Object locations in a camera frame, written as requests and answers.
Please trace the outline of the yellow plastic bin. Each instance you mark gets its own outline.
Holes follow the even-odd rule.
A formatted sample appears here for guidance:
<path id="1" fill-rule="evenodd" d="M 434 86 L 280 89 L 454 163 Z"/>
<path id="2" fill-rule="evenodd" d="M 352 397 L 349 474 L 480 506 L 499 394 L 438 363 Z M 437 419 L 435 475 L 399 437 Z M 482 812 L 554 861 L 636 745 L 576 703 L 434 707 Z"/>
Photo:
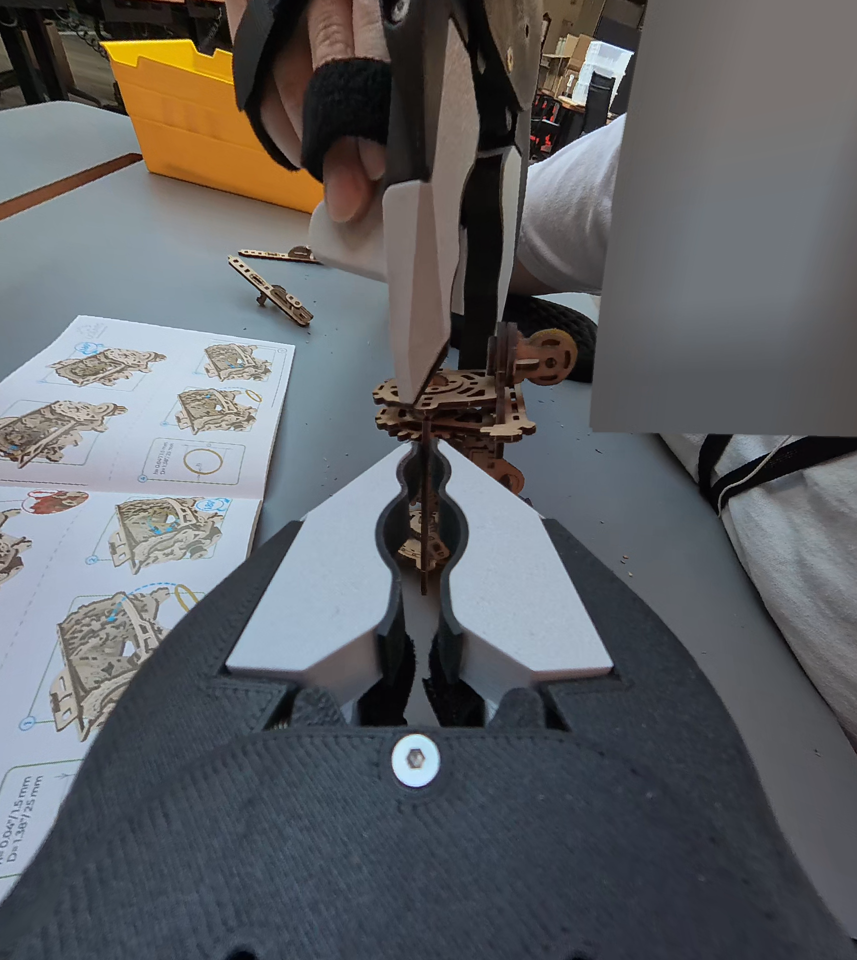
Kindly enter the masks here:
<path id="1" fill-rule="evenodd" d="M 307 213 L 322 201 L 322 185 L 275 163 L 238 111 L 230 52 L 201 54 L 190 39 L 103 48 L 151 172 Z"/>

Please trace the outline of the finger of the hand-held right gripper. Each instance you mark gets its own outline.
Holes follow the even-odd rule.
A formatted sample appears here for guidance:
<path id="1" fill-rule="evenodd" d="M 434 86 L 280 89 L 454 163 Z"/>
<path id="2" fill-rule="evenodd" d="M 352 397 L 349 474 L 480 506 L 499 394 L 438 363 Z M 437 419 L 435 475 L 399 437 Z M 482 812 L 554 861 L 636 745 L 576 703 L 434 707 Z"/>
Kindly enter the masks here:
<path id="1" fill-rule="evenodd" d="M 467 230 L 461 354 L 487 354 L 503 318 L 526 177 L 527 163 L 513 145 L 484 151 L 470 173 L 461 207 Z"/>
<path id="2" fill-rule="evenodd" d="M 480 119 L 453 13 L 389 23 L 392 95 L 382 199 L 390 342 L 398 394 L 415 402 L 450 337 L 464 189 Z"/>

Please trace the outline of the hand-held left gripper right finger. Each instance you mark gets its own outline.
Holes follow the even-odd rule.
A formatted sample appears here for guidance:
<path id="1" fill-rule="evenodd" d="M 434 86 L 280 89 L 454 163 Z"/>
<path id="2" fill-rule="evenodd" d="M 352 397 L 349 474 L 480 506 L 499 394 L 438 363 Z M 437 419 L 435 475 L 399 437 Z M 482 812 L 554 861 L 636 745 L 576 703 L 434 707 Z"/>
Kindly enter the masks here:
<path id="1" fill-rule="evenodd" d="M 449 553 L 429 655 L 443 726 L 482 726 L 509 690 L 613 668 L 536 510 L 446 441 L 432 458 L 438 534 Z"/>

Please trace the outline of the illustrated instruction booklet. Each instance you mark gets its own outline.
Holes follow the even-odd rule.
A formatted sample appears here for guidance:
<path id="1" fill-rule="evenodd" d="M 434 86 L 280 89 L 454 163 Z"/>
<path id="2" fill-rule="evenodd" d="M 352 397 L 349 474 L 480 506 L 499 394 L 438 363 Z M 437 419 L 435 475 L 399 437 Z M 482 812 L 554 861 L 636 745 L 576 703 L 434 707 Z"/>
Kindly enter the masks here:
<path id="1" fill-rule="evenodd" d="M 246 558 L 294 354 L 80 316 L 0 382 L 0 901 L 140 665 Z"/>

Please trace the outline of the adjacent grey desk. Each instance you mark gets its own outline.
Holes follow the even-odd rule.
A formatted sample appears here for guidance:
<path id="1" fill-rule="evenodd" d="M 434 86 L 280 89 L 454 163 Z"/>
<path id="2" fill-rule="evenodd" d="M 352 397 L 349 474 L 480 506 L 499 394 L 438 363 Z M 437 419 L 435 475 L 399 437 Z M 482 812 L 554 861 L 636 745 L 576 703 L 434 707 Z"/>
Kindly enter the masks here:
<path id="1" fill-rule="evenodd" d="M 74 102 L 0 111 L 0 221 L 142 160 L 128 117 Z"/>

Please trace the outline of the wooden mechanical puzzle model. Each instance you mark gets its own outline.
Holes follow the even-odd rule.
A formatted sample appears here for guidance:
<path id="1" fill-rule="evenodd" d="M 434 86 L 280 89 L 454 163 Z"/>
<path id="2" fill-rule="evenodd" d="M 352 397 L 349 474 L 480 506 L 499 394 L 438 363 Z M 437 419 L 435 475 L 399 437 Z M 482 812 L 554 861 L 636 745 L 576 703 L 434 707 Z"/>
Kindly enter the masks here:
<path id="1" fill-rule="evenodd" d="M 504 456 L 508 443 L 535 432 L 521 384 L 552 386 L 576 365 L 578 347 L 558 328 L 525 337 L 513 322 L 500 322 L 488 342 L 484 368 L 440 368 L 420 397 L 403 402 L 394 379 L 373 392 L 376 425 L 401 441 L 446 441 L 496 482 L 518 495 L 524 475 Z"/>

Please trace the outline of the long wooden strip with peg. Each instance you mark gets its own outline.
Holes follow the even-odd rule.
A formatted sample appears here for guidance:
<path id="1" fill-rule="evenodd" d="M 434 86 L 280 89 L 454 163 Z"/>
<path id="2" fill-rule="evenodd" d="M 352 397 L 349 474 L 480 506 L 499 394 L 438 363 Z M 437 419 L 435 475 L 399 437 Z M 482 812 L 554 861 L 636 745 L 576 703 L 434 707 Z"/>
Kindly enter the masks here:
<path id="1" fill-rule="evenodd" d="M 257 291 L 256 302 L 260 306 L 271 303 L 302 328 L 307 328 L 314 315 L 294 295 L 279 284 L 273 284 L 262 278 L 257 272 L 237 256 L 228 256 L 228 263 L 243 279 Z"/>

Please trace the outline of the person's white shirt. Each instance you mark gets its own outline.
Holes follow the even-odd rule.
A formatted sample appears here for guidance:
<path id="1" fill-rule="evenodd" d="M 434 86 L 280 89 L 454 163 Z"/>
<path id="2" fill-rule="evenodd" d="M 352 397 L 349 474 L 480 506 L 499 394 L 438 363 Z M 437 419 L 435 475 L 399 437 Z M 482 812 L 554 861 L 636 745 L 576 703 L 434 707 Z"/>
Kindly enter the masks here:
<path id="1" fill-rule="evenodd" d="M 510 306 L 531 295 L 600 295 L 626 115 L 530 167 Z M 662 435 L 705 494 L 721 484 L 734 552 L 857 753 L 857 450 L 744 482 L 795 437 Z"/>

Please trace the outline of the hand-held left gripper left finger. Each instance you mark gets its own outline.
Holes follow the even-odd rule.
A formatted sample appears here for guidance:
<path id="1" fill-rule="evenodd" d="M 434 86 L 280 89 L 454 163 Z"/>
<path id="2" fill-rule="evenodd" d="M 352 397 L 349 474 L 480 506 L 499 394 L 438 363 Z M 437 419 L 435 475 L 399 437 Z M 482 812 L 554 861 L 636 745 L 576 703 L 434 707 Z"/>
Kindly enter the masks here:
<path id="1" fill-rule="evenodd" d="M 404 725 L 415 654 L 397 553 L 417 486 L 418 448 L 406 443 L 310 511 L 228 671 L 325 688 L 363 725 Z"/>

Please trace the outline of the person's right hand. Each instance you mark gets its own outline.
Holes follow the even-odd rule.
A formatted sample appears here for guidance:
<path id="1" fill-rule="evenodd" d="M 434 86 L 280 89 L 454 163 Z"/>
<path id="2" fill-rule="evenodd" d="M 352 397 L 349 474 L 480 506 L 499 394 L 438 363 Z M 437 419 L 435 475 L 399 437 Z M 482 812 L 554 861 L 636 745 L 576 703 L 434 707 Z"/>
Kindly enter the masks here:
<path id="1" fill-rule="evenodd" d="M 388 61 L 379 2 L 312 1 L 269 72 L 261 120 L 282 154 L 300 165 L 303 103 L 316 68 L 353 58 Z M 343 137 L 324 163 L 326 208 L 333 222 L 365 215 L 385 174 L 385 147 L 363 138 Z"/>

